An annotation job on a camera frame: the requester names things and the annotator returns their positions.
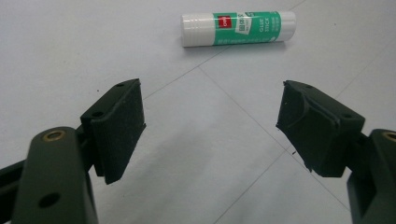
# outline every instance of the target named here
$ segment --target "glue stick label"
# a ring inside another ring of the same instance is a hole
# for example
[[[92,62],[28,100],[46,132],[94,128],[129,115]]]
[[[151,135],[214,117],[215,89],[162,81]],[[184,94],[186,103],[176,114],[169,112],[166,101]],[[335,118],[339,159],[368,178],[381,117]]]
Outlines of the glue stick label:
[[[213,13],[216,36],[213,45],[272,42],[279,37],[278,12]]]

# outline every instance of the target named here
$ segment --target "glue stick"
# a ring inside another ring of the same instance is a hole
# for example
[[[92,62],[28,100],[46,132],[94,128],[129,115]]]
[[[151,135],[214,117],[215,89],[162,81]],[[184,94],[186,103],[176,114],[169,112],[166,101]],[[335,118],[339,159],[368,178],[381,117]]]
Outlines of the glue stick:
[[[249,44],[291,39],[291,11],[196,13],[181,16],[183,47]]]

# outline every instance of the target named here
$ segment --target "white floor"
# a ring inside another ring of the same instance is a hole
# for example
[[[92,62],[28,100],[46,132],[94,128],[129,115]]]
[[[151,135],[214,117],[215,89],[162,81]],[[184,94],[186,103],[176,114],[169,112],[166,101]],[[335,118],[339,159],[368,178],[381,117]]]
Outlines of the white floor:
[[[183,49],[189,12],[288,10],[285,43]],[[282,81],[396,130],[396,1],[1,1],[0,168],[139,77],[147,129],[100,223],[351,223],[346,181],[310,174],[276,127]]]

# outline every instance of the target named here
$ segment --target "screw hole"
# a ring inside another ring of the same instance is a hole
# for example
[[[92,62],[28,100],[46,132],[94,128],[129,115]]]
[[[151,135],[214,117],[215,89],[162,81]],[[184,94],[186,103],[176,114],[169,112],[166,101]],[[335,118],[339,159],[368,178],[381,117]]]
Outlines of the screw hole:
[[[47,194],[43,198],[41,198],[40,202],[38,203],[38,206],[40,208],[48,208],[56,204],[59,199],[61,198],[61,195],[59,193],[51,193]]]
[[[385,137],[387,137],[390,141],[396,142],[396,133],[384,133]]]
[[[346,119],[352,119],[352,116],[348,115],[348,114],[343,114],[343,117],[346,118]]]
[[[66,134],[65,131],[55,130],[50,133],[46,133],[46,135],[44,135],[44,137],[43,137],[43,140],[46,142],[53,142],[53,141],[63,138],[65,134]]]
[[[94,112],[94,113],[92,114],[92,116],[93,116],[93,117],[96,117],[96,118],[102,117],[103,115],[104,115],[104,113],[101,112],[101,111],[97,111],[97,112]]]

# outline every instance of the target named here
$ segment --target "glue stick cap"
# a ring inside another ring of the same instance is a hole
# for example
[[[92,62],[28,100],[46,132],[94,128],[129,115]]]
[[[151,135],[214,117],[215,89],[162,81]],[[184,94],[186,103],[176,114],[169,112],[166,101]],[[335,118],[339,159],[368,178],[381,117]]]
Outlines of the glue stick cap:
[[[211,46],[215,42],[216,26],[213,13],[194,13],[181,16],[183,47]]]

